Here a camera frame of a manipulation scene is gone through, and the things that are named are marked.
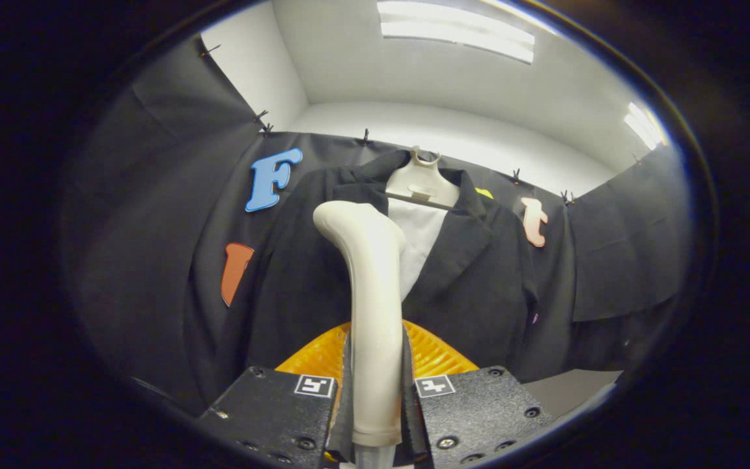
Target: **orange letter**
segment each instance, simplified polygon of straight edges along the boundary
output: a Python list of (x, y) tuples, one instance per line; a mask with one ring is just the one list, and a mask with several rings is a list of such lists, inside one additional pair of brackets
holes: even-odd
[(236, 287), (239, 286), (242, 274), (247, 269), (247, 262), (253, 256), (253, 249), (243, 244), (231, 243), (227, 244), (224, 251), (227, 253), (227, 261), (224, 264), (224, 274), (221, 275), (221, 299), (230, 306), (236, 294)]
[(546, 237), (540, 234), (540, 222), (548, 223), (548, 216), (542, 211), (542, 202), (538, 199), (523, 197), (523, 204), (526, 206), (526, 214), (523, 217), (523, 228), (526, 231), (526, 238), (529, 243), (538, 248), (546, 245)]

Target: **white wall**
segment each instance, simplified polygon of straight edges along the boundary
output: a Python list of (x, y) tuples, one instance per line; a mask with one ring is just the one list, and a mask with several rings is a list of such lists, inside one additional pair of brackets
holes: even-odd
[(439, 107), (388, 103), (315, 104), (284, 130), (363, 137), (419, 145), (458, 160), (520, 178), (553, 193), (583, 195), (616, 173), (598, 161), (548, 137), (505, 122)]
[(309, 106), (271, 2), (260, 3), (202, 32), (210, 55), (262, 122), (283, 130)]

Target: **jacket lapel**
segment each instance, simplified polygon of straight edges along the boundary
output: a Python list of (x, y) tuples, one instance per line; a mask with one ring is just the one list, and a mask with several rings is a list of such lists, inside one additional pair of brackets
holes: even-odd
[[(462, 175), (462, 178), (466, 179), (467, 174)], [(471, 203), (476, 202), (482, 207), (476, 189), (473, 189), (469, 179), (464, 179), (460, 200), (444, 217), (441, 231), (422, 267), (419, 279), (404, 300), (405, 312), (413, 311), (414, 306), (427, 303), (446, 290), (473, 263), (477, 255), (485, 250), (491, 240), (491, 229), (484, 222), (484, 208), (477, 211), (476, 206), (467, 208), (466, 203), (462, 203), (462, 198), (473, 199)]]
[[(345, 184), (333, 189), (333, 200), (372, 204), (386, 216), (389, 206), (384, 193), (387, 179), (408, 160), (407, 152), (395, 152), (352, 170)], [(441, 169), (441, 175), (459, 186), (459, 199), (444, 217), (419, 279), (404, 300), (404, 311), (407, 312), (434, 299), (455, 282), (491, 240), (491, 229), (485, 222), (485, 207), (467, 172)]]

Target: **blue letter f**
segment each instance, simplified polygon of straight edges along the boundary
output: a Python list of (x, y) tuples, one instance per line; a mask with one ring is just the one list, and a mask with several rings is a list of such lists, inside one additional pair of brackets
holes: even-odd
[(245, 211), (255, 212), (276, 205), (279, 195), (273, 192), (274, 183), (277, 183), (279, 189), (288, 185), (288, 178), (291, 176), (291, 164), (288, 163), (297, 164), (301, 161), (303, 152), (300, 149), (290, 149), (253, 162), (253, 193), (245, 205)]

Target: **ceiling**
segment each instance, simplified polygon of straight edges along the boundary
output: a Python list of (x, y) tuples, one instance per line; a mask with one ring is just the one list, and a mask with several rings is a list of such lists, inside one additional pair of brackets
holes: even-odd
[(375, 0), (273, 0), (273, 8), (311, 104), (379, 101), (474, 113), (537, 131), (616, 172), (649, 151), (623, 122), (631, 101), (644, 106), (594, 56), (477, 0), (455, 3), (532, 33), (534, 62), (384, 39)]

